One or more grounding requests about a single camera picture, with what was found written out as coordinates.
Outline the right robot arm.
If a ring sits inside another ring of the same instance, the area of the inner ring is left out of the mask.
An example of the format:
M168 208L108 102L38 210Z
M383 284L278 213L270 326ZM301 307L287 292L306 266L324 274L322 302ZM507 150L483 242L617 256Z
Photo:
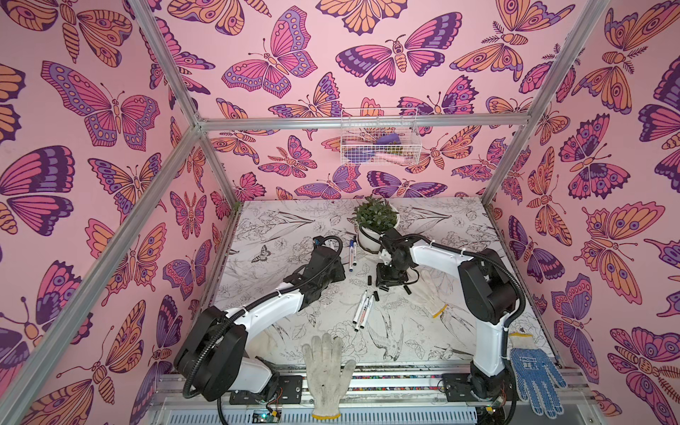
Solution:
M460 285L463 301L476 319L476 350L470 364L469 384L478 400L493 400L510 376L508 330L522 315L526 299L519 283L496 251L480 253L436 243L420 234L400 235L391 229L379 238L376 286L401 287L411 301L440 317L449 305L426 280L431 270L447 274Z

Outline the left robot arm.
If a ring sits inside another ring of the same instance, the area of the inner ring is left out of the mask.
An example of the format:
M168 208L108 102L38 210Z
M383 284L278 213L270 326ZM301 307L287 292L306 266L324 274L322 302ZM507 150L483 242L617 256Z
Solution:
M318 301L329 284L345 280L343 247L339 237L315 237L309 262L273 291L246 306L209 306L200 313L173 361L184 377L182 396L213 402L228 392L246 391L271 400L279 391L279 374L264 361L248 357L246 345L274 323Z

